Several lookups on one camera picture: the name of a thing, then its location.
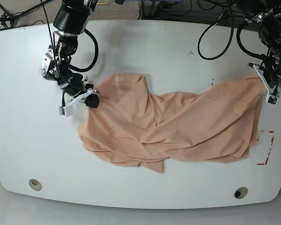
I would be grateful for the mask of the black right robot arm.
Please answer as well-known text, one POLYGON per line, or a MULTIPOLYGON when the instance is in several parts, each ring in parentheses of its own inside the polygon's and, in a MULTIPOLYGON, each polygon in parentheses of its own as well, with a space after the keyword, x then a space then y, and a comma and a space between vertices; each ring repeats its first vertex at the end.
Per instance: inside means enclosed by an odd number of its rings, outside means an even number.
POLYGON ((96 0, 64 0, 55 17, 50 32, 51 44, 44 56, 40 74, 44 79, 55 81, 64 94, 73 100, 81 100, 87 107, 99 106, 98 92, 92 84, 87 84, 87 77, 82 73, 91 70, 97 62, 99 48, 93 34, 86 25, 97 5, 96 0), (86 68, 71 65, 72 55, 78 49, 78 35, 87 34, 94 43, 95 53, 91 64, 86 68))

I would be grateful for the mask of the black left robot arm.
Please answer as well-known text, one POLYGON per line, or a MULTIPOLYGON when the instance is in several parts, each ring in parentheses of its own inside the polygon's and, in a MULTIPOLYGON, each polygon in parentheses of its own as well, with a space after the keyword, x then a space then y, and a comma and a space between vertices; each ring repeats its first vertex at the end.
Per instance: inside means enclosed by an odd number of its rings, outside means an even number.
POLYGON ((262 61, 264 65, 260 68, 271 88, 281 85, 281 18, 276 18, 281 14, 281 0, 234 0, 233 3, 247 19, 237 29, 239 47, 247 55, 262 61), (258 26, 259 39, 269 50, 266 55, 252 53, 242 45, 241 31, 249 21, 258 26))

